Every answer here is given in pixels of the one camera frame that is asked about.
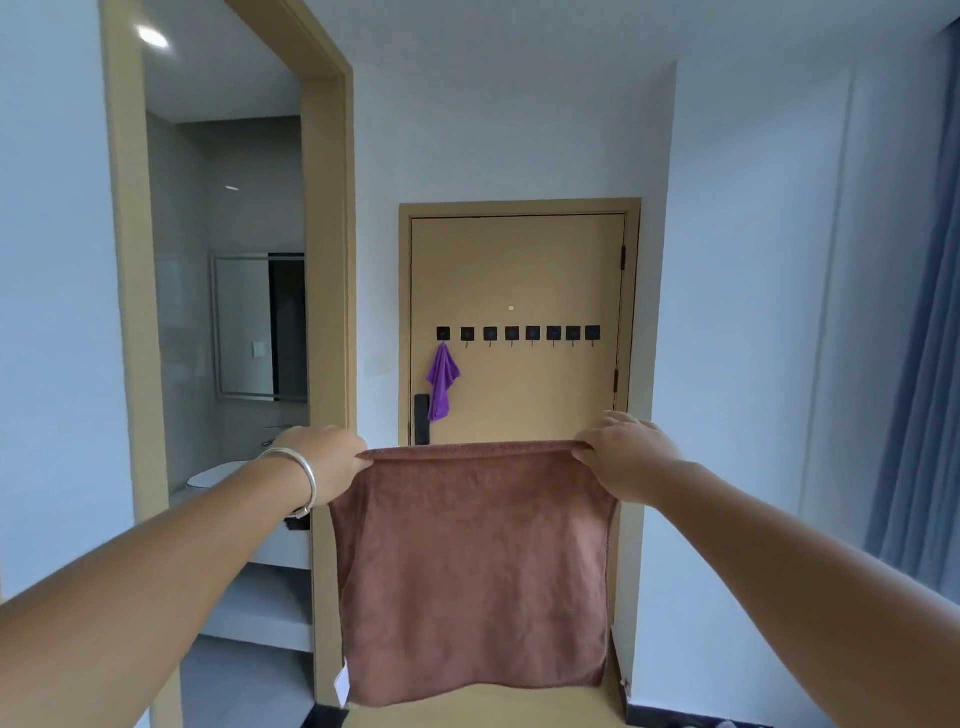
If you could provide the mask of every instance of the ceiling light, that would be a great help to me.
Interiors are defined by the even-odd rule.
[[[164,37],[163,33],[157,31],[153,28],[150,28],[146,25],[136,26],[136,34],[140,36],[140,39],[143,40],[147,45],[152,45],[155,48],[169,48],[170,41]]]

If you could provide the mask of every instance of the door frame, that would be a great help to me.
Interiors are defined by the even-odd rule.
[[[300,79],[309,412],[356,428],[353,69],[302,0],[224,0]],[[113,213],[137,522],[169,508],[139,0],[100,0]],[[315,697],[337,705],[343,665],[336,546],[326,509],[311,523]],[[181,728],[180,675],[151,709]]]
[[[554,215],[603,215],[622,214],[625,216],[623,245],[626,248],[624,275],[620,288],[620,321],[616,336],[616,361],[619,372],[618,387],[614,397],[614,407],[626,411],[630,401],[630,367],[634,341],[634,311],[636,304],[637,258],[640,254],[640,198],[607,198],[589,200],[531,200],[511,202],[479,203],[426,203],[400,205],[400,388],[397,413],[397,441],[401,445],[413,445],[410,432],[412,417],[412,396],[410,391],[410,370],[412,348],[410,341],[411,298],[412,298],[412,259],[413,221],[430,218],[453,217],[531,217]],[[654,316],[654,341],[656,346],[656,317]],[[653,368],[649,376],[650,390],[653,390]],[[646,410],[649,404],[644,403]]]

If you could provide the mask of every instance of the shelf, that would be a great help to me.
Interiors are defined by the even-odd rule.
[[[200,631],[269,647],[313,652],[309,571],[247,564]]]
[[[184,728],[300,728],[314,706],[309,655],[199,637],[180,665]]]
[[[179,505],[207,490],[189,486],[181,488],[170,494],[170,506]],[[260,545],[250,561],[252,564],[310,570],[310,531],[291,531],[281,523]]]

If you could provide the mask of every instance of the curtain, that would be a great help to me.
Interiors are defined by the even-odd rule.
[[[960,26],[947,33],[936,219],[866,548],[960,602]]]

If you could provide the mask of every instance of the mirror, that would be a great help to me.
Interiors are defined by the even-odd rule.
[[[306,402],[303,254],[214,255],[210,267],[218,395]]]

